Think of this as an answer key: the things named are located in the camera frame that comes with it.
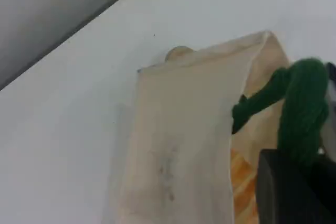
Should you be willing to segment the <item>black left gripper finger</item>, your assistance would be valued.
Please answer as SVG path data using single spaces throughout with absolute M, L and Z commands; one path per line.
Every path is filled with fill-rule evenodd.
M 328 72 L 329 80 L 332 81 L 334 85 L 336 85 L 336 66 L 331 62 L 326 63 L 326 69 Z
M 324 155 L 305 176 L 278 150 L 263 149 L 255 192 L 260 223 L 335 223 L 335 162 Z

